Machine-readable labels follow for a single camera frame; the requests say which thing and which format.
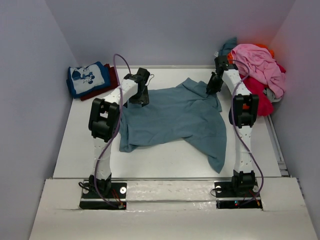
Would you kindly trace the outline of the grey-blue t shirt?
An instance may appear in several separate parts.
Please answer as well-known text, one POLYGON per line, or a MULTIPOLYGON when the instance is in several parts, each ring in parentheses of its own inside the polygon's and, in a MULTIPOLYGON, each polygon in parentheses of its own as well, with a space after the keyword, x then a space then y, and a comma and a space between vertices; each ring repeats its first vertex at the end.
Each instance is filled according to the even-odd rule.
POLYGON ((149 104, 128 103, 122 110, 120 152, 183 139, 205 154, 220 173, 225 164, 227 131, 222 106, 207 84, 187 78, 176 87, 149 90, 149 104))

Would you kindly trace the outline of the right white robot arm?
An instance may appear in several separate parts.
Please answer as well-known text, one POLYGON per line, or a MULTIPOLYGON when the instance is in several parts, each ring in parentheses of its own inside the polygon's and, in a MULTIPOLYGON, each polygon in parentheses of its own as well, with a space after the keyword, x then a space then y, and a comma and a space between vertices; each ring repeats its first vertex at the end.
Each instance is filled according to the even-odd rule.
POLYGON ((231 96, 228 114, 235 134, 235 165, 230 181, 215 183, 215 196, 218 198, 250 197, 258 186, 254 165, 257 164, 251 151, 252 130, 258 116, 259 96, 251 93, 241 78, 237 63, 249 72, 245 63, 229 60, 226 55, 214 59, 215 71, 206 87, 206 93, 216 94, 226 84, 231 96))

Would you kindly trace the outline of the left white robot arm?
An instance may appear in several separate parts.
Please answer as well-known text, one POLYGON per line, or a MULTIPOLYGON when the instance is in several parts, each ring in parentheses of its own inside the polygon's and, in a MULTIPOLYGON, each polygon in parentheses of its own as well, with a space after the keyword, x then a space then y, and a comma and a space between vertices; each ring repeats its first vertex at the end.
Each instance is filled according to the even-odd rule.
POLYGON ((120 128, 122 108, 127 103, 149 104, 150 75, 140 67, 136 74, 128 73, 110 94, 92 102, 88 129, 93 137, 94 168, 88 185, 101 198, 108 196, 112 187, 111 146, 120 128))

